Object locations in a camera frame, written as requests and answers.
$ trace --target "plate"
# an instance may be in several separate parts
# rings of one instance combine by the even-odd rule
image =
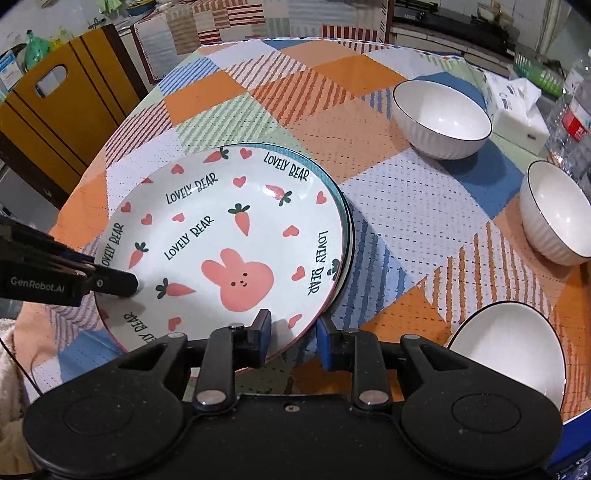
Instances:
[[[480,309],[462,323],[449,349],[537,390],[560,409],[564,353],[552,325],[529,305],[500,301]]]
[[[276,153],[280,153],[285,157],[292,158],[296,162],[301,163],[302,165],[309,168],[313,171],[326,185],[326,187],[330,190],[335,202],[337,204],[337,208],[339,209],[341,224],[343,225],[343,237],[345,239],[345,252],[343,254],[343,258],[345,259],[342,268],[338,274],[337,278],[337,286],[333,291],[333,294],[326,306],[328,309],[336,300],[339,298],[339,295],[343,288],[345,287],[345,283],[349,279],[349,272],[351,270],[351,266],[353,264],[353,254],[355,253],[355,227],[353,223],[353,216],[351,215],[351,211],[349,206],[347,205],[347,200],[345,198],[345,194],[341,191],[339,186],[335,183],[335,181],[331,178],[328,172],[323,169],[320,165],[314,162],[312,159],[303,156],[302,154],[296,152],[295,150],[290,150],[289,148],[280,147],[278,145],[271,145],[271,144],[264,144],[264,143],[240,143],[237,144],[241,147],[258,147],[258,148],[265,148],[267,150],[271,150]]]
[[[123,200],[95,261],[130,270],[140,288],[96,302],[127,351],[170,332],[201,339],[250,325],[267,308],[274,356],[330,301],[344,246],[339,206],[310,168],[267,148],[220,147],[160,168]]]

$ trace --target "screw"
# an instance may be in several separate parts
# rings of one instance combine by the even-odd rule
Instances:
[[[201,405],[219,405],[226,400],[226,394],[221,390],[203,390],[197,394],[197,401]]]
[[[361,393],[359,399],[366,405],[381,405],[388,401],[388,394],[381,390],[366,390]]]

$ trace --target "wooden chair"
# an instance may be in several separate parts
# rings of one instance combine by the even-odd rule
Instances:
[[[65,79],[39,86],[56,67]],[[90,30],[37,63],[0,105],[0,158],[61,208],[109,137],[147,95],[113,25]]]

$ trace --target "stack of plates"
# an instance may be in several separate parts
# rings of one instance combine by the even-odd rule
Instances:
[[[338,297],[354,250],[349,207],[309,158],[267,144],[228,145],[179,158],[119,205],[95,262],[128,270],[130,298],[96,294],[126,350],[171,332],[207,338],[272,315],[272,358]]]

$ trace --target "pink bunny face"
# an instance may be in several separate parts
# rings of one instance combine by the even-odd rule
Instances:
[[[223,265],[206,260],[205,277],[220,287],[220,298],[231,312],[245,312],[257,305],[273,286],[273,272],[264,263],[244,262],[231,248],[220,252]]]

